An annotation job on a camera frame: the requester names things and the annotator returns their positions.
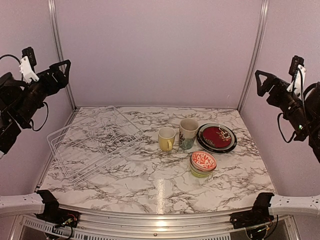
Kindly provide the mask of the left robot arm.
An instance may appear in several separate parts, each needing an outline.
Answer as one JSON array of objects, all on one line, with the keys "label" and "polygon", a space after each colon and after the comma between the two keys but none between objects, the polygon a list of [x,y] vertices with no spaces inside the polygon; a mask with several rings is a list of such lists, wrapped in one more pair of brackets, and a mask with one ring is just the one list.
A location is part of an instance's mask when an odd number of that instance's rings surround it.
[{"label": "left robot arm", "polygon": [[[34,129],[33,116],[47,106],[45,99],[57,94],[69,83],[71,61],[64,60],[40,72],[38,81],[26,83],[14,79],[11,72],[0,78],[0,154],[9,152],[23,129]],[[26,195],[1,196],[0,215],[8,217],[35,214],[39,219],[58,223],[63,211],[49,190]]]}]

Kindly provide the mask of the green patterned tall mug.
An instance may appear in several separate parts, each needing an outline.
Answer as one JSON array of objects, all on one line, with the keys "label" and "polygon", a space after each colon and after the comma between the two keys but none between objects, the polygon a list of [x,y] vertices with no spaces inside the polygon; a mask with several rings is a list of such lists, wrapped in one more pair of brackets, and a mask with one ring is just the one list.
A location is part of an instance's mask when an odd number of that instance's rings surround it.
[{"label": "green patterned tall mug", "polygon": [[199,124],[196,120],[186,118],[179,124],[179,147],[189,150],[193,147]]}]

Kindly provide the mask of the yellow mug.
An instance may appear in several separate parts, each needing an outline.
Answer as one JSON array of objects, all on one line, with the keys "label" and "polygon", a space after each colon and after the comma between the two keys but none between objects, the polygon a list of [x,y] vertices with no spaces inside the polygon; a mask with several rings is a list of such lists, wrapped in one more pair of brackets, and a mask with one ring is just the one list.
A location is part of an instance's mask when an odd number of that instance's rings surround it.
[{"label": "yellow mug", "polygon": [[162,127],[158,131],[158,144],[162,151],[169,152],[173,149],[176,131],[172,127]]}]

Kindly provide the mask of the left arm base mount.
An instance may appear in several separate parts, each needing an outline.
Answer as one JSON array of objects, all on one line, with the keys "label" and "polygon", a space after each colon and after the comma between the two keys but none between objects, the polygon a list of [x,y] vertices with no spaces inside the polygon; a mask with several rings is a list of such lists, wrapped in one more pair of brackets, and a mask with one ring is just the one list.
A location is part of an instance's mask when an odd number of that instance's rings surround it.
[{"label": "left arm base mount", "polygon": [[77,227],[80,213],[74,210],[68,210],[58,207],[55,210],[45,210],[41,214],[35,215],[37,219],[52,223],[53,229],[52,233],[55,233],[55,230],[69,228],[69,233],[65,236],[61,234],[58,240],[70,240],[74,236],[74,229]]}]

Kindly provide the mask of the lime green bowl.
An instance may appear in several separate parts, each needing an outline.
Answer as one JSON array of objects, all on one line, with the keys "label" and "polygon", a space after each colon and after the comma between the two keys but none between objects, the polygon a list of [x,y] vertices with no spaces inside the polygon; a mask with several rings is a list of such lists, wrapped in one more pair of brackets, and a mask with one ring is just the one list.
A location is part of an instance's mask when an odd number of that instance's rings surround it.
[{"label": "lime green bowl", "polygon": [[194,175],[197,178],[206,178],[206,177],[210,176],[213,173],[212,171],[207,172],[207,173],[198,173],[192,168],[190,169],[190,172],[192,173],[192,175]]}]

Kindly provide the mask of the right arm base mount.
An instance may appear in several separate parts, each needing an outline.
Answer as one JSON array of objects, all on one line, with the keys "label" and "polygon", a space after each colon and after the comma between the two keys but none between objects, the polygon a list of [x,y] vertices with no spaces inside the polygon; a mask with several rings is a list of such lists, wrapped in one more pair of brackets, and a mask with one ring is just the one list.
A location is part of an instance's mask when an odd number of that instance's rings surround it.
[{"label": "right arm base mount", "polygon": [[265,240],[277,228],[279,217],[254,213],[252,210],[234,212],[230,215],[230,223],[234,229],[245,228],[246,236],[249,240]]}]

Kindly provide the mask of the pale green cup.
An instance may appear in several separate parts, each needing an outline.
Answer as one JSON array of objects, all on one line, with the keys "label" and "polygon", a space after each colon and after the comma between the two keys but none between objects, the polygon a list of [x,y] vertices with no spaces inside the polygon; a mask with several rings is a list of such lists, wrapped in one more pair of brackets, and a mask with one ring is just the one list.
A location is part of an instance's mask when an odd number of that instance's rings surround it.
[{"label": "pale green cup", "polygon": [[214,162],[212,164],[211,163],[209,164],[209,168],[201,168],[199,166],[196,166],[192,160],[189,161],[189,165],[191,169],[195,170],[197,173],[200,173],[200,174],[213,172],[217,167],[217,163]]}]

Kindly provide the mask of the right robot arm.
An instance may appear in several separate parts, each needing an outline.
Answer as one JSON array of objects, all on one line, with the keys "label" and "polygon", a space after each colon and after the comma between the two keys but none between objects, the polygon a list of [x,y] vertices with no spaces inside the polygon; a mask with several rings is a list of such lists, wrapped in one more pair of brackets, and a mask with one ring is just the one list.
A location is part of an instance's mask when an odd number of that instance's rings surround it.
[{"label": "right robot arm", "polygon": [[[308,139],[316,158],[320,157],[320,84],[313,83],[304,88],[306,70],[300,66],[291,71],[295,79],[288,83],[274,74],[257,70],[255,78],[257,93],[263,96],[269,93],[269,105],[281,109],[281,116],[292,125],[294,132],[291,141],[303,142]],[[236,220],[232,214],[230,221],[236,228],[252,226],[272,221],[279,215],[302,215],[319,217],[320,196],[283,196],[271,192],[260,193],[251,210],[244,218],[244,223]]]}]

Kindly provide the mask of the pink white small bowl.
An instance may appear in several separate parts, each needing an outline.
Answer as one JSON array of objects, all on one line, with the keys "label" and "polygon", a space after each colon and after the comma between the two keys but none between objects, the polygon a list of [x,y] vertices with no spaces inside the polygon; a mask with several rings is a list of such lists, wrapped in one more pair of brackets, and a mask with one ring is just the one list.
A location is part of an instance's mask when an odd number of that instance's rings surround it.
[{"label": "pink white small bowl", "polygon": [[214,162],[216,162],[217,164],[216,159],[211,154],[205,151],[193,152],[190,160],[200,168],[209,168],[209,165],[213,164]]}]

